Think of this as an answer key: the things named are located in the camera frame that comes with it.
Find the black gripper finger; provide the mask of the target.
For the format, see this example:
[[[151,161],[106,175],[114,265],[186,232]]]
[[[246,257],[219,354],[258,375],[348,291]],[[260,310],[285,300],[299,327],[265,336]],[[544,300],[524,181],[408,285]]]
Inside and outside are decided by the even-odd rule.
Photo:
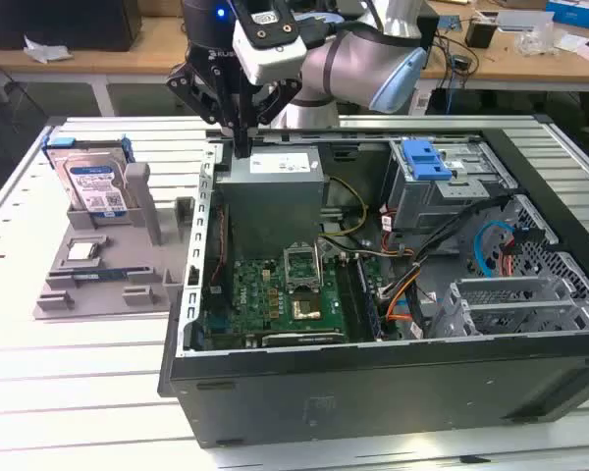
[[[252,85],[246,78],[242,80],[243,158],[250,156],[257,127],[269,125],[300,92],[300,80],[298,78],[280,79],[266,97],[254,102],[253,97],[261,90],[262,85]]]
[[[240,109],[221,64],[216,62],[197,69],[187,61],[169,75],[166,84],[205,123],[218,124],[222,133],[232,139],[235,156],[244,157]]]

